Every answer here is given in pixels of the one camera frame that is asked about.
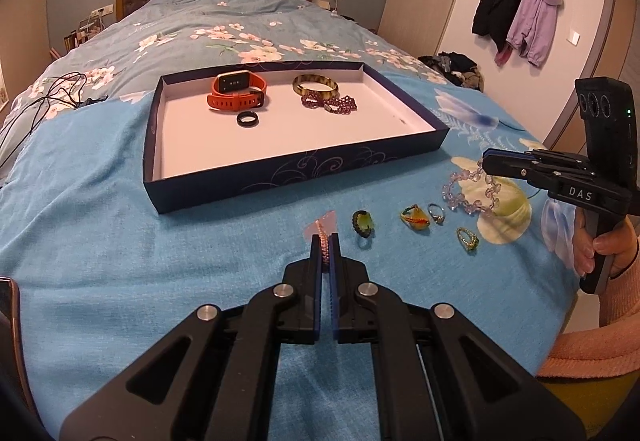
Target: black jacket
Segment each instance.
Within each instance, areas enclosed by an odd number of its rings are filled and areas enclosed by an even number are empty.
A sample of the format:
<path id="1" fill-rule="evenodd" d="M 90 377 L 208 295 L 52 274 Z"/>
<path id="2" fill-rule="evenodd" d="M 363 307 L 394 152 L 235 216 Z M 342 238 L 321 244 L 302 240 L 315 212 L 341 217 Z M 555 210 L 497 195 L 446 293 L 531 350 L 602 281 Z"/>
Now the black jacket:
<path id="1" fill-rule="evenodd" d="M 521 0 L 480 0 L 471 32 L 489 35 L 502 51 Z"/>

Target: camera lens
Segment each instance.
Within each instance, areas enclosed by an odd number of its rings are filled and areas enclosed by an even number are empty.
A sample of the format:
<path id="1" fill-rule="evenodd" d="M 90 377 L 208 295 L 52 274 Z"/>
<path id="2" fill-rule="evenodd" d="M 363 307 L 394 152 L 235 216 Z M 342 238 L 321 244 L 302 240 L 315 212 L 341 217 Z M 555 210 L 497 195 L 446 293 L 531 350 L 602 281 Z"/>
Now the camera lens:
<path id="1" fill-rule="evenodd" d="M 600 112 L 600 106 L 598 105 L 598 98 L 592 92 L 589 93 L 589 111 L 591 116 L 597 116 Z"/>
<path id="2" fill-rule="evenodd" d="M 602 115 L 604 117 L 611 116 L 611 104 L 609 103 L 609 98 L 606 96 L 601 97 L 600 106 L 602 107 Z"/>
<path id="3" fill-rule="evenodd" d="M 587 112 L 587 98 L 584 97 L 584 94 L 578 96 L 578 100 L 580 101 L 580 108 L 583 112 Z"/>

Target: purple crystal bracelet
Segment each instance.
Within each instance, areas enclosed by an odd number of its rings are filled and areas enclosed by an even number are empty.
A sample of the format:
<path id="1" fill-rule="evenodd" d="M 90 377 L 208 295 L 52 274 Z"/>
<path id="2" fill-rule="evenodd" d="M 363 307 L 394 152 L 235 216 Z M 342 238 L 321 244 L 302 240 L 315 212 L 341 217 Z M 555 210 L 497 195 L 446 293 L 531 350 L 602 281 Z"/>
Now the purple crystal bracelet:
<path id="1" fill-rule="evenodd" d="M 447 201 L 447 206 L 452 211 L 458 206 L 462 206 L 463 210 L 467 214 L 472 215 L 476 212 L 490 212 L 500 204 L 500 199 L 496 197 L 496 194 L 500 192 L 500 183 L 495 182 L 494 177 L 489 174 L 484 176 L 484 182 L 489 185 L 489 188 L 484 192 L 484 195 L 486 195 L 488 199 L 491 199 L 491 204 L 489 204 L 489 206 L 484 206 L 480 199 L 477 199 L 473 204 L 471 204 L 471 202 L 466 200 L 462 192 L 457 195 L 453 195 L 451 193 L 453 185 L 458 181 L 473 181 L 474 183 L 477 183 L 482 178 L 483 172 L 482 160 L 480 160 L 478 161 L 478 170 L 473 172 L 469 172 L 469 170 L 462 170 L 461 172 L 452 173 L 449 176 L 449 183 L 442 187 L 442 198 Z"/>

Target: hand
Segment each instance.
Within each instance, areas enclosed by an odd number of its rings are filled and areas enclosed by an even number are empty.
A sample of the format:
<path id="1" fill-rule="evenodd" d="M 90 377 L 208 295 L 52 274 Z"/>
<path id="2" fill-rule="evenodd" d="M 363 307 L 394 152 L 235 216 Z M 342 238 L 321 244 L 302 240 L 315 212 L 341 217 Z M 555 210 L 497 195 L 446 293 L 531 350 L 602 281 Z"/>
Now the hand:
<path id="1" fill-rule="evenodd" d="M 574 268 L 580 277 L 591 273 L 595 268 L 594 254 L 615 255 L 610 277 L 615 277 L 633 261 L 638 251 L 636 230 L 628 217 L 614 230 L 603 233 L 594 239 L 584 228 L 584 211 L 575 209 L 574 220 Z"/>

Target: cardboard tray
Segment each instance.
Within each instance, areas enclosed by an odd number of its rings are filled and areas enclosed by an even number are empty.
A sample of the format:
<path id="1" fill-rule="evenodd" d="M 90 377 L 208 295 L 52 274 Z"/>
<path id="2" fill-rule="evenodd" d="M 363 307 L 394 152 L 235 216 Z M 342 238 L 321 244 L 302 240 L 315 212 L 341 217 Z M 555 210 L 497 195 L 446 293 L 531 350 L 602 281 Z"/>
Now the cardboard tray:
<path id="1" fill-rule="evenodd" d="M 249 69 L 267 83 L 260 122 L 209 108 L 222 72 Z M 292 87 L 299 74 L 332 78 L 358 109 L 305 108 Z M 146 127 L 143 182 L 159 214 L 205 202 L 422 154 L 449 131 L 405 91 L 358 62 L 267 62 L 162 76 Z"/>

